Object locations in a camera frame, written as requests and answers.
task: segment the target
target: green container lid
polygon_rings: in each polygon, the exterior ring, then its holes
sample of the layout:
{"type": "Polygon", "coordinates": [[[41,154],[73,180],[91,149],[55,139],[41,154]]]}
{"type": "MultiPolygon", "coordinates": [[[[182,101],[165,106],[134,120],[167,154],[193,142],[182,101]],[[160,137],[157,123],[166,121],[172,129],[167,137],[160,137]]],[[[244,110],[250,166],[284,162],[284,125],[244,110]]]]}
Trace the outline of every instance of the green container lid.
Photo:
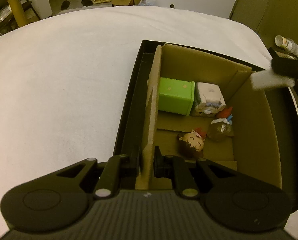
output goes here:
{"type": "Polygon", "coordinates": [[[160,78],[158,110],[189,115],[194,100],[194,81],[160,78]]]}

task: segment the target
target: chair leg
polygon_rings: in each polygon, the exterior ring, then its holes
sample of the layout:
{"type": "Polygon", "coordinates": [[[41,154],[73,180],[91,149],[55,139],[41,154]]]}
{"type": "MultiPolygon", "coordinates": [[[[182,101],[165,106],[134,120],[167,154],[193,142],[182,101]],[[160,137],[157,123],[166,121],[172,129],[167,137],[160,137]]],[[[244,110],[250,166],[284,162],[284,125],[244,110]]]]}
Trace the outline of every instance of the chair leg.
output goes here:
{"type": "Polygon", "coordinates": [[[33,10],[34,14],[38,17],[38,19],[41,20],[40,16],[37,14],[36,10],[33,8],[32,5],[30,5],[30,8],[33,10]]]}

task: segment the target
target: cardboard divider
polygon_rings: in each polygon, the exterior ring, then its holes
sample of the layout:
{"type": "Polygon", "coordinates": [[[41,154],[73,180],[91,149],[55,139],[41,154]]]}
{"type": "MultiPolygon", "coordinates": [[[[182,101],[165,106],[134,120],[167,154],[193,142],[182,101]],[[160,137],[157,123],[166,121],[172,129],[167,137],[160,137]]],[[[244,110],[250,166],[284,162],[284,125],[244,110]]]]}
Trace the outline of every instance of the cardboard divider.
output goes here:
{"type": "Polygon", "coordinates": [[[206,52],[171,44],[157,46],[148,80],[142,161],[136,189],[170,188],[170,180],[153,176],[154,146],[159,146],[162,155],[181,156],[178,133],[198,127],[207,131],[214,120],[158,112],[160,76],[218,85],[227,106],[233,106],[234,135],[230,134],[222,142],[206,138],[204,158],[281,187],[279,149],[272,115],[265,93],[252,90],[251,73],[250,67],[206,52]]]}

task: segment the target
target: white toy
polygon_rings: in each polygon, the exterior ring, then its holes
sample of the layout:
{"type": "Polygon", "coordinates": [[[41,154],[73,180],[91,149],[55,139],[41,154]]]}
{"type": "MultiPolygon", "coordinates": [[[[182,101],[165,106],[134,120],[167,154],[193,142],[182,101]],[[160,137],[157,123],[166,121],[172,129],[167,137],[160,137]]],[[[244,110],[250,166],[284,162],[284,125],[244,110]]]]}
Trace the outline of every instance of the white toy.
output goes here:
{"type": "Polygon", "coordinates": [[[220,88],[214,84],[197,82],[195,86],[194,116],[213,117],[225,108],[220,88]]]}

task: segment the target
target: ribbed black surface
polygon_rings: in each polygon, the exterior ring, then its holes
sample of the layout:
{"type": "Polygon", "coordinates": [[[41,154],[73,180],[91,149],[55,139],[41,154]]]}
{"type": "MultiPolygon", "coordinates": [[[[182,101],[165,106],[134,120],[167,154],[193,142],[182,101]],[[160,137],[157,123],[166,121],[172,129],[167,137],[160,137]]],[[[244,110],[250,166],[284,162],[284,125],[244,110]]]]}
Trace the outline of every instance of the ribbed black surface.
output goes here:
{"type": "Polygon", "coordinates": [[[3,240],[292,239],[282,229],[264,234],[231,231],[213,221],[200,204],[174,191],[122,190],[95,202],[82,220],[61,231],[36,235],[12,230],[3,240]]]}

